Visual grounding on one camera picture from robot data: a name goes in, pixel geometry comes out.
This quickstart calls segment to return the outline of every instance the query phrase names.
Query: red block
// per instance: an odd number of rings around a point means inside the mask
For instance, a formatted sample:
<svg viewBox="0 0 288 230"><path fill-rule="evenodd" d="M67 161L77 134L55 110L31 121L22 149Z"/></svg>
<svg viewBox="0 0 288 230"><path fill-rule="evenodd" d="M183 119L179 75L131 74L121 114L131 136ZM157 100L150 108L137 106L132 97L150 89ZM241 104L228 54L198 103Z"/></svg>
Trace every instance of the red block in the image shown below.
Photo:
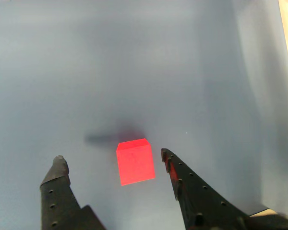
<svg viewBox="0 0 288 230"><path fill-rule="evenodd" d="M155 178L152 151L146 139L119 143L116 154L121 185Z"/></svg>

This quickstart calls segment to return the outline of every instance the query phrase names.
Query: gray wall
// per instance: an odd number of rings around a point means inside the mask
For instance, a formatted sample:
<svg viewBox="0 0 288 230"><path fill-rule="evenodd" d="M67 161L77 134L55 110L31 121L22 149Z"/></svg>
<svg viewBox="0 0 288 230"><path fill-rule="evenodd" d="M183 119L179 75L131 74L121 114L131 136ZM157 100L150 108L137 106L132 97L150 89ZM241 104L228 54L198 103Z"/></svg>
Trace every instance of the gray wall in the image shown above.
<svg viewBox="0 0 288 230"><path fill-rule="evenodd" d="M117 143L143 137L156 179L121 187ZM39 228L56 155L108 229L183 229L162 147L243 211L288 213L277 0L0 1L0 229Z"/></svg>

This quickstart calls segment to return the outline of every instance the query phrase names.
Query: cube top face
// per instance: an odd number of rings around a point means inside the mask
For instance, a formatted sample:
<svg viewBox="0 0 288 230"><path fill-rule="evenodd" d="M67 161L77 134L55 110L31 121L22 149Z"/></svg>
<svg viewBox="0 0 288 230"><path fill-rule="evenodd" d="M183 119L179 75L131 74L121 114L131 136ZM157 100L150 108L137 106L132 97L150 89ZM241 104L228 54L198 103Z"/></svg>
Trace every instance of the cube top face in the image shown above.
<svg viewBox="0 0 288 230"><path fill-rule="evenodd" d="M155 178L152 151L146 139L119 143L116 154L121 185Z"/></svg>

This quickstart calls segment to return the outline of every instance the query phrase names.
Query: screw hole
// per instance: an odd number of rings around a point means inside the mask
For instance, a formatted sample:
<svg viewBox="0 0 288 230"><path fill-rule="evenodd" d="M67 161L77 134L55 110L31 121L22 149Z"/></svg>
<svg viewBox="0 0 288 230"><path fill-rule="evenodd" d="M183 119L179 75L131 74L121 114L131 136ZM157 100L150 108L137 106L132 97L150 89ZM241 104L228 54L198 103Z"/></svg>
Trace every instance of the screw hole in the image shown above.
<svg viewBox="0 0 288 230"><path fill-rule="evenodd" d="M196 226L201 226L204 224L204 217L202 213L197 213L195 216L195 225Z"/></svg>

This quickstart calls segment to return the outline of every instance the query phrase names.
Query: white backdrop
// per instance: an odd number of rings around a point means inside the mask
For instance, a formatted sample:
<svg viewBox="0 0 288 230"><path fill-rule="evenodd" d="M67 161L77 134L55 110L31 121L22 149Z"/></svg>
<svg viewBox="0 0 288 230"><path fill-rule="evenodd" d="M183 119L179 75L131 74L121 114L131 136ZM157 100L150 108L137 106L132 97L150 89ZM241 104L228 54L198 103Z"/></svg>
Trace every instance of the white backdrop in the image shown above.
<svg viewBox="0 0 288 230"><path fill-rule="evenodd" d="M121 187L117 143L142 137L156 179ZM40 228L56 155L109 230L183 229L161 148L248 214L288 214L277 0L0 1L0 229Z"/></svg>

